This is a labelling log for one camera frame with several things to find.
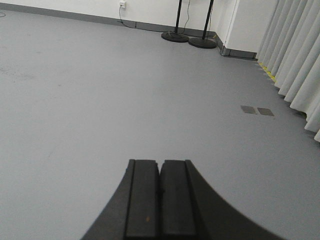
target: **round black base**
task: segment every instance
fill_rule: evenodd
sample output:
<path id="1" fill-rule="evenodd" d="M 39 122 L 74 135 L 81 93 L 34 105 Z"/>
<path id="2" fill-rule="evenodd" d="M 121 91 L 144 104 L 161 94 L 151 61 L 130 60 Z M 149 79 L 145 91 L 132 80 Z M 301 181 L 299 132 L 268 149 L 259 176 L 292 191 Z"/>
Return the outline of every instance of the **round black base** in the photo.
<path id="1" fill-rule="evenodd" d="M 201 49 L 214 49 L 217 44 L 209 39 L 202 39 L 199 37 L 193 37 L 189 39 L 189 44 Z"/>
<path id="2" fill-rule="evenodd" d="M 173 31 L 166 31 L 161 34 L 161 37 L 165 40 L 176 43 L 186 43 L 189 41 L 188 36 L 183 35 L 181 33 L 175 33 Z"/>

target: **electrical outlet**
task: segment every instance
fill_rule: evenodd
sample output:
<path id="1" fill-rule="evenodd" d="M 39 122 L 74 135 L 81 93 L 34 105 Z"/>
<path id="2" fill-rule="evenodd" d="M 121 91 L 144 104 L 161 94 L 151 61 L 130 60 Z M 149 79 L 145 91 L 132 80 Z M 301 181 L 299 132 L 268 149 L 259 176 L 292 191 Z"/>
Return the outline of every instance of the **electrical outlet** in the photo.
<path id="1" fill-rule="evenodd" d="M 120 5 L 120 8 L 125 9 L 126 6 L 127 6 L 127 2 L 125 2 L 125 1 L 120 1 L 120 2 L 119 2 L 119 5 Z"/>

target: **gray baseboard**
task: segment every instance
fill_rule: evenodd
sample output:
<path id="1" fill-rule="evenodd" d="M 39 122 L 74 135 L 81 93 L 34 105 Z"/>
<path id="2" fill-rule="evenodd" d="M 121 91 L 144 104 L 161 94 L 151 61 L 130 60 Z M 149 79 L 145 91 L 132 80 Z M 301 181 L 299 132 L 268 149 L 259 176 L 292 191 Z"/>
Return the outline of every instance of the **gray baseboard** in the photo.
<path id="1" fill-rule="evenodd" d="M 38 15 L 45 15 L 45 16 L 51 16 L 51 17 L 65 18 L 65 19 L 81 20 L 81 21 L 101 23 L 101 24 L 123 26 L 119 18 L 95 16 L 95 15 L 88 15 L 83 13 L 52 10 L 52 9 L 46 9 L 46 8 L 33 7 L 33 6 L 23 6 L 23 5 L 0 2 L 0 9 L 15 11 L 15 12 L 22 12 L 22 13 L 29 13 L 29 14 L 38 14 Z M 167 32 L 167 31 L 174 31 L 175 29 L 174 26 L 152 24 L 152 23 L 140 22 L 140 21 L 124 20 L 123 22 L 125 23 L 125 25 L 127 25 L 130 28 L 148 30 L 148 31 L 154 31 L 154 32 Z M 184 29 L 180 27 L 178 31 L 182 32 L 183 30 Z M 203 31 L 198 29 L 186 28 L 184 30 L 184 34 L 193 36 L 193 37 L 201 37 L 202 33 Z M 214 31 L 211 31 L 209 33 L 210 36 L 214 36 L 215 34 L 216 33 Z"/>
<path id="2" fill-rule="evenodd" d="M 241 51 L 241 50 L 226 48 L 218 35 L 215 36 L 215 40 L 218 47 L 220 48 L 220 54 L 222 56 L 257 61 L 256 52 Z"/>

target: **curtain fold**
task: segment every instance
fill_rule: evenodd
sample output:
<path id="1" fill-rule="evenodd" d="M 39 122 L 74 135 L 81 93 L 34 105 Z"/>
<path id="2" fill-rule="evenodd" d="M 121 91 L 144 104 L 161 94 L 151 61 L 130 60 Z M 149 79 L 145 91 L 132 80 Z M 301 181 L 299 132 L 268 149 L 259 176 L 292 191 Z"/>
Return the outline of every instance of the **curtain fold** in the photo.
<path id="1" fill-rule="evenodd" d="M 279 0 L 258 61 L 320 142 L 320 0 Z"/>

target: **power cord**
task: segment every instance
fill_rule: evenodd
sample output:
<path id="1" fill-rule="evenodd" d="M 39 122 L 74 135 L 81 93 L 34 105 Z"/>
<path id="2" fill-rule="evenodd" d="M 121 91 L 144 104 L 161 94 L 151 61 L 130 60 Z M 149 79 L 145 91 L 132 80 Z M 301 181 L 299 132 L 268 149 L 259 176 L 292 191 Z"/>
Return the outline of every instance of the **power cord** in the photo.
<path id="1" fill-rule="evenodd" d="M 188 21 L 189 21 L 189 19 L 190 19 L 190 17 L 189 17 L 189 6 L 190 6 L 190 2 L 191 2 L 191 0 L 189 0 L 188 9 L 187 9 L 188 20 L 185 22 L 183 32 L 181 32 L 181 33 L 184 33 L 184 32 L 185 32 L 185 30 L 186 30 L 186 25 L 187 25 L 187 23 L 188 23 Z M 145 30 L 145 31 L 149 31 L 149 32 L 156 32 L 156 33 L 163 33 L 163 32 L 164 32 L 164 31 L 155 31 L 155 30 L 148 30 L 148 29 L 143 29 L 143 28 L 137 28 L 137 26 L 132 27 L 132 26 L 126 25 L 126 24 L 124 23 L 122 17 L 121 17 L 121 7 L 119 7 L 119 18 L 120 18 L 120 21 L 118 21 L 118 23 L 121 23 L 123 26 L 125 26 L 126 28 L 129 28 L 129 29 L 141 29 L 141 30 Z M 195 35 L 190 35 L 190 34 L 184 34 L 184 35 L 187 35 L 187 36 L 189 36 L 189 37 L 201 38 L 201 36 L 195 36 Z"/>
<path id="2" fill-rule="evenodd" d="M 181 34 L 183 34 L 183 33 L 185 32 L 185 30 L 186 30 L 186 26 L 187 26 L 187 23 L 189 22 L 189 19 L 190 19 L 190 16 L 189 16 L 189 7 L 190 7 L 190 2 L 191 2 L 191 0 L 189 0 L 188 8 L 187 8 L 187 10 L 186 10 L 186 14 L 188 15 L 188 19 L 187 19 L 187 21 L 185 22 L 185 25 L 184 25 L 183 31 L 182 31 L 182 32 L 180 32 Z"/>
<path id="3" fill-rule="evenodd" d="M 122 23 L 123 26 L 129 28 L 129 29 L 135 29 L 136 27 L 132 27 L 132 26 L 128 26 L 124 23 L 124 21 L 121 18 L 121 7 L 119 7 L 119 17 L 120 17 L 120 21 L 118 21 L 119 23 Z"/>

